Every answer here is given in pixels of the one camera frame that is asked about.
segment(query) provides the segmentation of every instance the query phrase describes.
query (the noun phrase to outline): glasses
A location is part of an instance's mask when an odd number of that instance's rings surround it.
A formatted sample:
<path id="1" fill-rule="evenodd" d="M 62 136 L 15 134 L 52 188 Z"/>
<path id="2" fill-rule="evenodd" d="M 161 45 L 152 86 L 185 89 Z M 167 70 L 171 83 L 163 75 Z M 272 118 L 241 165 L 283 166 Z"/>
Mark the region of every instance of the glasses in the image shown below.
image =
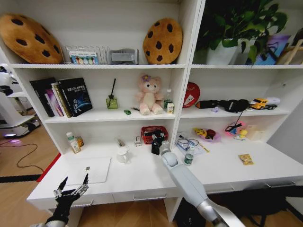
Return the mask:
<path id="1" fill-rule="evenodd" d="M 189 146 L 197 146 L 199 144 L 199 141 L 195 139 L 178 139 L 177 144 L 182 147 L 184 150 L 187 150 Z"/>

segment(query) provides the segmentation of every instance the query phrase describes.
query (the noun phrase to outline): red plastic basket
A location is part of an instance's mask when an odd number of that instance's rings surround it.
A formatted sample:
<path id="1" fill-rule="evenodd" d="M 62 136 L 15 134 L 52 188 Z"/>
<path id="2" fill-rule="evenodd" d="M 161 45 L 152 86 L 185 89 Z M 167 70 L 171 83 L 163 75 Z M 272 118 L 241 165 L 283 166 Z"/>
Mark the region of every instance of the red plastic basket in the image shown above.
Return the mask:
<path id="1" fill-rule="evenodd" d="M 166 128 L 163 126 L 147 126 L 141 128 L 141 137 L 145 144 L 152 144 L 152 136 L 144 136 L 144 132 L 153 132 L 156 130 L 161 130 L 164 133 L 165 139 L 168 138 L 169 133 L 167 132 Z"/>

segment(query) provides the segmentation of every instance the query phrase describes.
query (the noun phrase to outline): cookie pillow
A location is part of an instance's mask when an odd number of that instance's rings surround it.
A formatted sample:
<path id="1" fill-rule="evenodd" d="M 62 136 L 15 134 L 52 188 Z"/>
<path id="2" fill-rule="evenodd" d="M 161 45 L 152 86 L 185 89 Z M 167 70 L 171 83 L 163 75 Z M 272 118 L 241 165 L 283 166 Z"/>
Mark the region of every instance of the cookie pillow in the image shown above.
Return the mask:
<path id="1" fill-rule="evenodd" d="M 171 64 L 180 54 L 182 28 L 171 18 L 163 18 L 148 30 L 143 50 L 149 64 Z"/>
<path id="2" fill-rule="evenodd" d="M 6 46 L 29 63 L 62 62 L 57 40 L 41 24 L 29 17 L 4 14 L 0 18 L 0 35 Z"/>

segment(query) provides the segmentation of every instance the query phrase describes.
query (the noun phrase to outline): white robot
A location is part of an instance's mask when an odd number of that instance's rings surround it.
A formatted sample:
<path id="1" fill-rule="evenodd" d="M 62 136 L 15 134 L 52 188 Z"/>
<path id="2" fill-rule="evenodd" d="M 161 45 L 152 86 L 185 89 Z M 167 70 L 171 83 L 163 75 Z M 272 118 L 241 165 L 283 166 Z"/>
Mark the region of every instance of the white robot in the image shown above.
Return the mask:
<path id="1" fill-rule="evenodd" d="M 29 134 L 37 128 L 40 123 L 38 117 L 22 116 L 19 114 L 8 97 L 13 97 L 10 86 L 17 83 L 6 64 L 0 65 L 0 133 L 5 138 L 21 137 Z M 15 98 L 20 109 L 23 105 Z"/>
<path id="2" fill-rule="evenodd" d="M 163 141 L 160 147 L 161 159 L 166 166 L 171 179 L 183 193 L 185 200 L 194 205 L 199 213 L 215 227 L 245 227 L 242 222 L 230 210 L 212 202 L 201 182 L 183 164 L 179 164 L 177 157 L 169 149 L 169 142 Z M 68 216 L 72 203 L 86 192 L 88 187 L 88 174 L 83 185 L 78 189 L 62 192 L 67 178 L 54 191 L 58 206 L 46 224 L 33 225 L 31 227 L 64 227 L 68 223 Z"/>

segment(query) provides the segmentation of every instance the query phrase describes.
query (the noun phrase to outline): yellow toy truck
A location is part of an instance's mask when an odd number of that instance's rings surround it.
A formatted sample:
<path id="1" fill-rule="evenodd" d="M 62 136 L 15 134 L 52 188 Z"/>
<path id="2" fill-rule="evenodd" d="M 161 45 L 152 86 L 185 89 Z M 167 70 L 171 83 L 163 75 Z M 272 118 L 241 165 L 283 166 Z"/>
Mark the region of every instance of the yellow toy truck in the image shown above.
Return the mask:
<path id="1" fill-rule="evenodd" d="M 269 97 L 269 98 L 255 98 L 250 106 L 252 109 L 256 110 L 273 110 L 280 103 L 279 98 Z"/>

